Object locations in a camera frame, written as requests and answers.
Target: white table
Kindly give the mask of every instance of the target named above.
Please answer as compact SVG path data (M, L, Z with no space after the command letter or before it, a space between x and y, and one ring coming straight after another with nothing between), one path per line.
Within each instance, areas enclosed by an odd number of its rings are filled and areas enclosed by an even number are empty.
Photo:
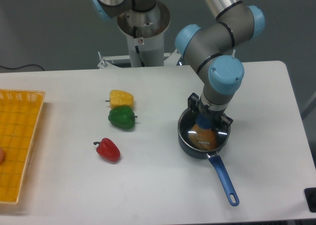
M240 199L232 207L207 160L179 146L177 121L203 84L189 66L1 74L0 88L46 92L17 206L1 224L202 224L316 218L304 189L316 187L312 156L286 66L244 63L226 113L232 133L220 152ZM136 128L107 120L112 89L135 97ZM94 141L121 151L111 164Z

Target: saucepan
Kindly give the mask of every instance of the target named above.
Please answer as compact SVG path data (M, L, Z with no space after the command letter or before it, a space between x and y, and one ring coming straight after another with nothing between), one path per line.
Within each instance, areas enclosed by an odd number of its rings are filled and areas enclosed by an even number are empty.
M230 126L211 130L205 124L197 126L200 113L186 109L178 121L178 138L181 148L188 155L208 159L215 168L226 197L232 206L239 205L239 199L228 175L222 158L218 154L226 144L231 132Z

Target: orange object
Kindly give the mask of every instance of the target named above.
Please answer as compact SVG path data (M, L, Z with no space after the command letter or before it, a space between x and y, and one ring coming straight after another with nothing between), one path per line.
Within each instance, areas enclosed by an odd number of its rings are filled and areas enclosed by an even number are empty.
M18 202L45 92L0 89L0 203Z

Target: cable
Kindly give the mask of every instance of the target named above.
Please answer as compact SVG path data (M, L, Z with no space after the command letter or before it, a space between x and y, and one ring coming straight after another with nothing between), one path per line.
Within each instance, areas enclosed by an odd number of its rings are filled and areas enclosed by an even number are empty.
M42 66L37 65L37 64L29 64L29 65L16 67L16 68L10 68L10 67L5 67L5 66L0 65L1 68L7 69L7 70L18 70L18 69L21 69L21 68L24 68L24 67L27 67L27 66L37 66L37 67L41 68L43 71L45 71Z

